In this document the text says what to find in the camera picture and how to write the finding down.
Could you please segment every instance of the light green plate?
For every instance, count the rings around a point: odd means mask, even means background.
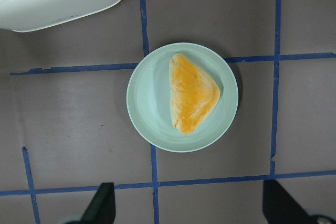
[[[189,135],[174,128],[170,116],[169,60],[177,52],[210,74],[221,92],[214,110]],[[231,125],[237,106],[237,82],[228,64],[212,50],[191,43],[151,52],[135,68],[127,88],[127,109],[136,130],[151,144],[171,152],[192,152],[214,143]]]

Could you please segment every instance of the plate rim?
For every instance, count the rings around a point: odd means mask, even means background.
[[[134,120],[132,118],[132,115],[130,113],[130,109],[129,109],[129,88],[130,88],[130,85],[131,85],[131,82],[132,80],[134,79],[134,76],[135,76],[135,73],[138,71],[139,68],[141,68],[141,66],[143,64],[146,63],[146,59],[148,58],[148,56],[150,55],[153,55],[155,54],[157,51],[159,50],[162,50],[166,47],[172,47],[172,46],[178,46],[178,45],[188,45],[188,46],[195,46],[195,47],[201,47],[205,50],[208,50],[210,51],[212,54],[214,54],[215,56],[217,56],[219,59],[221,59],[223,61],[223,63],[227,66],[229,72],[230,72],[230,75],[233,77],[233,80],[234,80],[234,86],[235,86],[235,94],[236,94],[236,102],[235,102],[235,113],[233,114],[232,118],[230,119],[230,123],[227,125],[227,127],[224,129],[224,131],[221,133],[221,135],[219,137],[217,137],[216,139],[214,139],[213,141],[211,141],[210,143],[206,144],[206,145],[203,145],[202,147],[199,147],[199,148],[195,148],[195,149],[192,149],[192,150],[183,150],[183,151],[177,151],[177,150],[171,150],[171,149],[168,149],[168,148],[164,148],[162,146],[159,146],[155,143],[153,143],[152,141],[148,140],[142,133],[141,131],[138,129],[138,127],[136,126],[136,124],[134,123]],[[232,125],[232,122],[237,114],[237,109],[238,109],[238,102],[239,102],[239,92],[238,92],[238,84],[237,84],[237,80],[236,80],[236,77],[235,75],[233,74],[233,71],[232,69],[230,68],[230,66],[228,65],[228,63],[218,54],[216,53],[215,51],[211,50],[210,48],[207,48],[205,46],[202,46],[202,45],[199,45],[199,44],[195,44],[195,43],[191,43],[191,42],[175,42],[175,43],[171,43],[171,44],[167,44],[167,45],[164,45],[162,47],[159,47],[159,48],[156,48],[154,51],[150,52],[148,55],[146,55],[140,62],[139,64],[136,66],[136,68],[134,69],[134,71],[132,72],[132,75],[130,77],[130,80],[128,82],[128,85],[127,85],[127,92],[126,92],[126,104],[127,104],[127,111],[128,111],[128,115],[129,115],[129,118],[134,126],[134,128],[136,129],[136,131],[147,141],[149,142],[150,144],[154,145],[155,147],[157,148],[160,148],[162,150],[165,150],[165,151],[169,151],[169,152],[175,152],[175,153],[187,153],[187,152],[195,152],[195,151],[199,151],[201,149],[204,149],[210,145],[212,145],[213,143],[215,143],[218,139],[220,139],[226,132],[227,130],[230,128],[230,126]]]

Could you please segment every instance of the metal bolt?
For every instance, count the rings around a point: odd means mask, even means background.
[[[317,218],[318,224],[331,224],[331,221],[325,217],[319,217]]]

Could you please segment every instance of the triangular pastry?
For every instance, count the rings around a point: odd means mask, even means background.
[[[212,112],[221,93],[210,75],[180,53],[170,60],[169,79],[173,126],[190,134]]]

